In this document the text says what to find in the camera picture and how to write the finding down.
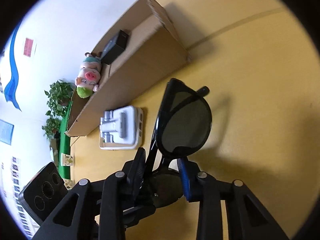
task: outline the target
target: blue poster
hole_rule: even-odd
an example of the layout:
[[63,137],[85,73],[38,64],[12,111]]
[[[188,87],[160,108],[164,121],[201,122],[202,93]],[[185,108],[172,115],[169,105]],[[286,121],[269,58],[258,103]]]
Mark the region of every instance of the blue poster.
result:
[[0,142],[11,145],[13,127],[13,124],[0,119]]

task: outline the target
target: potted plant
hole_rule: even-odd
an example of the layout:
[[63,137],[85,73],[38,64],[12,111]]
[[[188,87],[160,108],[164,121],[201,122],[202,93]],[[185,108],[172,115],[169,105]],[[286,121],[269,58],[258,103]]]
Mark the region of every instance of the potted plant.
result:
[[73,89],[72,84],[67,82],[57,81],[51,84],[49,92],[44,91],[49,98],[47,105],[51,109],[47,111],[46,115],[51,118],[55,116],[65,117]]
[[42,126],[44,130],[44,135],[47,136],[49,140],[54,138],[54,135],[59,131],[61,125],[61,120],[58,118],[49,117],[46,121],[46,125]]

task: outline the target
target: black box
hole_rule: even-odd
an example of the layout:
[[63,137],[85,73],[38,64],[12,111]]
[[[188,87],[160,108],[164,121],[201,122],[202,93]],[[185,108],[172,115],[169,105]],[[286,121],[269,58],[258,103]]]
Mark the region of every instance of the black box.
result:
[[105,46],[101,54],[101,62],[110,65],[119,55],[124,52],[127,46],[129,35],[119,31]]
[[19,201],[39,225],[68,193],[53,162],[43,167],[23,188]]

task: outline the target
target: camera lens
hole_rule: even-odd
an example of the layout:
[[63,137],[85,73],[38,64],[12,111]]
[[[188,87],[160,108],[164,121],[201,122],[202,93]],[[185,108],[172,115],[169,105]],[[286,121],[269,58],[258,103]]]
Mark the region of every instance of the camera lens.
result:
[[59,176],[58,176],[56,173],[52,174],[52,181],[53,181],[53,183],[54,183],[55,185],[58,185],[58,184],[59,184],[60,179],[59,179]]
[[35,206],[40,211],[44,210],[44,200],[42,197],[35,196]]
[[45,182],[42,185],[42,193],[45,195],[47,198],[52,198],[53,196],[53,188],[49,182]]

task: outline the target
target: blue wall decoration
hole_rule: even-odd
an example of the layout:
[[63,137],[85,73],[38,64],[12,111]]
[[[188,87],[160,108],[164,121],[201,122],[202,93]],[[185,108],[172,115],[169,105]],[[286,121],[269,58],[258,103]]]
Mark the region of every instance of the blue wall decoration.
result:
[[0,142],[11,145],[13,127],[13,124],[0,119]]
[[11,43],[10,43],[9,59],[10,59],[10,67],[11,67],[11,79],[4,89],[4,96],[7,102],[11,101],[14,107],[21,111],[19,104],[16,100],[16,91],[17,91],[18,82],[19,82],[19,74],[18,74],[16,61],[14,59],[14,42],[16,40],[16,36],[17,36],[18,29],[20,27],[20,24],[21,22],[14,29]]

